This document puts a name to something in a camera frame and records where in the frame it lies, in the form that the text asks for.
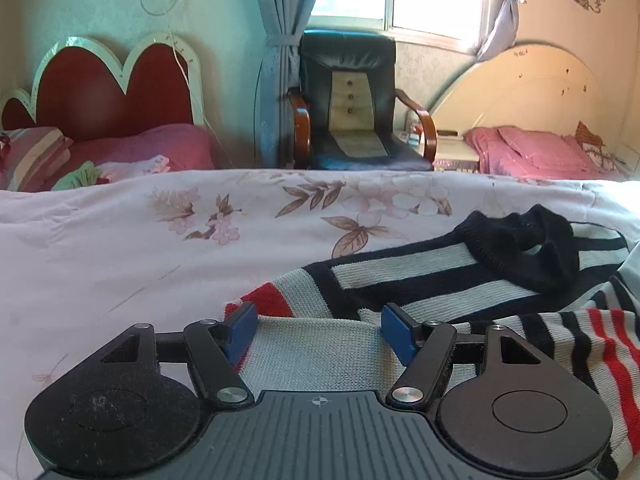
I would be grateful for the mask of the striped knit sweater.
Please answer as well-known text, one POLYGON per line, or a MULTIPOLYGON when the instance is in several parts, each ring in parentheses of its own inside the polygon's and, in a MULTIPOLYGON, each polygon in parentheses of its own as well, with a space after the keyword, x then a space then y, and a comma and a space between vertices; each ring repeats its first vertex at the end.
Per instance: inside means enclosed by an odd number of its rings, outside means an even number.
POLYGON ((639 249, 605 226, 543 206, 473 212, 434 240, 316 262, 248 300, 259 313, 240 365, 251 392, 385 392, 402 371, 380 333, 396 304, 462 334, 514 330, 608 407, 601 474, 616 479, 639 456, 639 249))

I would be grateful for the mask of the striped folded clothes pile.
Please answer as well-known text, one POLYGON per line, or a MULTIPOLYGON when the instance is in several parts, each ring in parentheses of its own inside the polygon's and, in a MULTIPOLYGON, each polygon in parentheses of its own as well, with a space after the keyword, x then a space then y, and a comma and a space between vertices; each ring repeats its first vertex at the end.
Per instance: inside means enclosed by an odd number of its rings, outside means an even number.
POLYGON ((73 141, 58 128, 1 131, 1 188, 37 192, 70 160, 73 141))

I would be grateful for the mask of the pink floral bed quilt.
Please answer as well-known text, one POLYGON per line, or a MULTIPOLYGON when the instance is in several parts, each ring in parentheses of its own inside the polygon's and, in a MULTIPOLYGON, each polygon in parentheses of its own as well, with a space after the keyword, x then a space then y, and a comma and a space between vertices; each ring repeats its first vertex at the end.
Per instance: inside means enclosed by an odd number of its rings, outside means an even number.
POLYGON ((367 171, 183 171, 1 196, 1 474, 41 466, 30 401, 131 325, 223 318, 288 272, 543 206, 639 249, 639 187, 367 171))

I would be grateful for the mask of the white bedside table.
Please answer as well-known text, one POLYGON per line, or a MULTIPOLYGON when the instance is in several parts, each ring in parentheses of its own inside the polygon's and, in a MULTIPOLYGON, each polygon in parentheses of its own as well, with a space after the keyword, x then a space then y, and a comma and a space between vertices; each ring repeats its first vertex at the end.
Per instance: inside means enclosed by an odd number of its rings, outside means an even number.
MULTIPOLYGON (((395 131, 394 135, 420 156, 423 155, 424 141, 420 133, 395 131)), ((438 136, 433 168, 436 171, 478 174, 480 172, 480 155, 466 143, 463 136, 438 136)))

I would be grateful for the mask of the magenta pillow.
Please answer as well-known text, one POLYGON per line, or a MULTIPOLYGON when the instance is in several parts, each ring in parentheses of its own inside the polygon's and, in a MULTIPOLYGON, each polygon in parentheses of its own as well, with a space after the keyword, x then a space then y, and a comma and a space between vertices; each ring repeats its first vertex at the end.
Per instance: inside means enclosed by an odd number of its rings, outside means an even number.
POLYGON ((84 162, 142 162, 163 155, 169 159, 171 171, 213 170, 212 142, 205 129, 189 124, 164 125, 121 139, 76 142, 70 147, 70 160, 46 181, 41 191, 49 191, 84 162))

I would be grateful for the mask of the pink pillow on far bed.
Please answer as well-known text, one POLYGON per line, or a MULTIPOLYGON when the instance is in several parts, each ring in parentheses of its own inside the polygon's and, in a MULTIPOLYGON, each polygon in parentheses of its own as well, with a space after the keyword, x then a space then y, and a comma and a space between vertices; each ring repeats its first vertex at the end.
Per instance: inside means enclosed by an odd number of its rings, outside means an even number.
POLYGON ((464 140, 477 152, 482 174, 542 180, 614 177, 596 165, 574 136, 501 126, 473 128, 464 140))

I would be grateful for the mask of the cream arched headboard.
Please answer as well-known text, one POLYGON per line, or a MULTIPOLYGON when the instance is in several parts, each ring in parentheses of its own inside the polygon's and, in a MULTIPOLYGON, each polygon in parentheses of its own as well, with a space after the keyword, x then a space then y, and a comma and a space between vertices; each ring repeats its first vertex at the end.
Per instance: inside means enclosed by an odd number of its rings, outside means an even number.
POLYGON ((431 115, 438 130, 515 126, 571 136, 578 124, 615 148, 610 103, 590 68, 573 53, 523 44, 479 62, 442 92, 431 115))

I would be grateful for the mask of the red heart-shaped headboard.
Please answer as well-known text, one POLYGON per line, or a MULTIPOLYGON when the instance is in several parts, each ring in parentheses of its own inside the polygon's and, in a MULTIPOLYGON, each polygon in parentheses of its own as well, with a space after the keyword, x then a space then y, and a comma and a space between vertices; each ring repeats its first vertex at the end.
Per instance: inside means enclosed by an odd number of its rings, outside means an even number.
POLYGON ((57 42, 32 88, 1 96, 6 130, 55 127, 76 142, 128 138, 163 125, 205 125, 201 65, 171 32, 145 36, 125 61, 91 38, 57 42))

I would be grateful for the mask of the white right curtain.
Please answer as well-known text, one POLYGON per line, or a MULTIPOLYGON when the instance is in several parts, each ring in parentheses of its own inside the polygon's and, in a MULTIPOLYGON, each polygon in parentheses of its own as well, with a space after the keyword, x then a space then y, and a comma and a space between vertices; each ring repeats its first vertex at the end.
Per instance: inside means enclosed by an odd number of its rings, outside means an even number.
POLYGON ((514 45, 520 24, 518 6, 525 0, 501 0, 491 30, 477 51, 478 62, 494 58, 514 45))

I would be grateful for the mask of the blue-grey left curtain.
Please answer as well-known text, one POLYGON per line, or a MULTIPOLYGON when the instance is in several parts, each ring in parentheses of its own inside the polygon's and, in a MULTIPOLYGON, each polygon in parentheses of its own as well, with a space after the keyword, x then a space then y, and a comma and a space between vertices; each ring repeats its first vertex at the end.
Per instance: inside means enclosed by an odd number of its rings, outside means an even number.
POLYGON ((288 89, 299 85, 298 46, 316 0, 257 0, 266 34, 254 92, 254 155, 260 166, 277 168, 293 157, 288 89))

